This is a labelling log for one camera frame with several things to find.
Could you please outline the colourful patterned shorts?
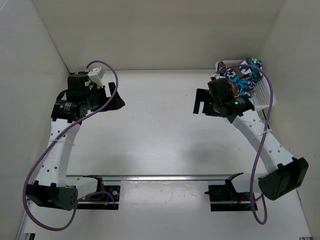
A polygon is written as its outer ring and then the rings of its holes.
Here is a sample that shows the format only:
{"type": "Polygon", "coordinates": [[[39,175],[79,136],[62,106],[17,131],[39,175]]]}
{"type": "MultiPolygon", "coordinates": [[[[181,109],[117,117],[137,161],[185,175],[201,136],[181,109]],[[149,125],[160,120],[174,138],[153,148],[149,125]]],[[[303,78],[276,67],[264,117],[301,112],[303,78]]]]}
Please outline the colourful patterned shorts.
{"type": "MultiPolygon", "coordinates": [[[[251,65],[261,70],[263,69],[263,62],[256,58],[247,57],[237,64],[251,65]]],[[[225,62],[219,61],[216,70],[219,72],[226,67],[227,64],[225,62]]],[[[250,92],[254,91],[255,85],[263,78],[262,73],[258,70],[244,66],[237,66],[221,71],[219,75],[227,79],[235,97],[247,96],[248,98],[251,98],[250,92]]]]}

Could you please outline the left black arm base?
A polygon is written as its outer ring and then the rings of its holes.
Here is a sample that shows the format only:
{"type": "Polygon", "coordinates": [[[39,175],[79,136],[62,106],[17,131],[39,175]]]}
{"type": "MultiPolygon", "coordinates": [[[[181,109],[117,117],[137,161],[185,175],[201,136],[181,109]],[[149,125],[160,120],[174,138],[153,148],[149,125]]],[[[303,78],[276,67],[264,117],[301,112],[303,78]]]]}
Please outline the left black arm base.
{"type": "Polygon", "coordinates": [[[85,175],[67,184],[77,190],[78,210],[118,210],[121,186],[104,181],[101,176],[85,175]]]}

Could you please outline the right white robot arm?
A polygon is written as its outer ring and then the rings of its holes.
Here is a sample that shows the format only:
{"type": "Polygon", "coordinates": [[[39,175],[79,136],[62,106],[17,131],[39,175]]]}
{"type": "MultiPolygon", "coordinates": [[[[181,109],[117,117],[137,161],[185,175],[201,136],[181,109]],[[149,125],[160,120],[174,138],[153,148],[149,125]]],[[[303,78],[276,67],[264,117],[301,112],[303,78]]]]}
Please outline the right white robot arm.
{"type": "Polygon", "coordinates": [[[281,146],[261,121],[249,98],[235,97],[225,78],[213,77],[207,85],[207,89],[196,90],[193,112],[226,118],[256,150],[267,173],[255,176],[258,186],[254,191],[274,201],[300,187],[309,168],[308,162],[303,157],[295,158],[281,146]]]}

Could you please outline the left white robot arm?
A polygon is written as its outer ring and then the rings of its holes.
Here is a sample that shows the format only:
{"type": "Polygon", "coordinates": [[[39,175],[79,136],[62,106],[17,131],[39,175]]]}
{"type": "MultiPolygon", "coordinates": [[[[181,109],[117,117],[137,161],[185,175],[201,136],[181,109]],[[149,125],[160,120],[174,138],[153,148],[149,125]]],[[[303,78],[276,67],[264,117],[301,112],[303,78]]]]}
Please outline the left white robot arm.
{"type": "Polygon", "coordinates": [[[56,98],[51,113],[51,130],[48,146],[40,170],[33,183],[27,184],[26,196],[39,207],[72,210],[78,198],[89,195],[93,200],[100,200],[105,194],[102,179],[85,176],[75,183],[67,183],[67,168],[80,130],[80,119],[89,112],[118,110],[125,102],[114,92],[114,82],[108,83],[113,97],[106,95],[102,83],[102,68],[79,71],[67,78],[67,89],[56,98]]]}

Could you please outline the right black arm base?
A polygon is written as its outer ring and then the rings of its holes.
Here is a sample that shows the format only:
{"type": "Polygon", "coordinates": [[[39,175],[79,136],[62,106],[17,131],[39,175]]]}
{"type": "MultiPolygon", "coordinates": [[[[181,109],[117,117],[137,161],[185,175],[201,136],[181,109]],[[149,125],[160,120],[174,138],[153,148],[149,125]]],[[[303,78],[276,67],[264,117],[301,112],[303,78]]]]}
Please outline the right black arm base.
{"type": "Polygon", "coordinates": [[[224,180],[224,185],[208,185],[211,212],[247,212],[251,211],[250,193],[237,192],[232,180],[243,173],[236,173],[224,180]]]}

